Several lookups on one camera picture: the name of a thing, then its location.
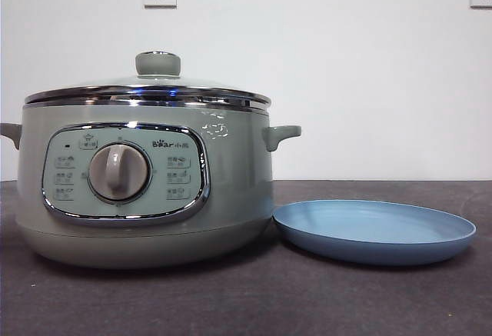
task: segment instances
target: lid knob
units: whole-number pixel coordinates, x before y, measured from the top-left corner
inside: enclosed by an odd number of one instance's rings
[[[179,76],[181,59],[172,53],[154,50],[135,57],[139,75]]]

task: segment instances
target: pot handle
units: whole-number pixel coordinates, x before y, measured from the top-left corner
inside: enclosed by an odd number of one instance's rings
[[[268,151],[276,151],[280,141],[297,136],[301,136],[301,126],[278,126],[263,129],[263,139]]]
[[[18,144],[21,141],[22,125],[15,123],[0,123],[0,134],[10,138],[14,142],[15,148],[18,150]]]

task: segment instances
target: tabletop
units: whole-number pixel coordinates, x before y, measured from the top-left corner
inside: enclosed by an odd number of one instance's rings
[[[1,334],[492,335],[492,181],[275,181],[276,205],[319,198],[421,205],[471,220],[455,258],[386,268],[335,261],[282,241],[173,268],[109,271],[34,254],[2,182]]]

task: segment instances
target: mint green panel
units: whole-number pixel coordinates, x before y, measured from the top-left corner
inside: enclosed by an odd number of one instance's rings
[[[94,154],[106,145],[137,147],[150,162],[149,182],[129,202],[103,201],[88,181]],[[63,212],[94,217],[161,215],[193,202],[203,185],[199,147],[185,133],[142,128],[82,128],[55,134],[48,145],[43,191]]]

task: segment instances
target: white wall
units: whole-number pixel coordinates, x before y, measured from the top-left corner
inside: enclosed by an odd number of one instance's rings
[[[273,99],[301,138],[274,177],[492,179],[492,10],[468,0],[2,0],[2,120],[26,95],[132,75],[150,48],[183,75]],[[17,151],[2,141],[2,178]]]

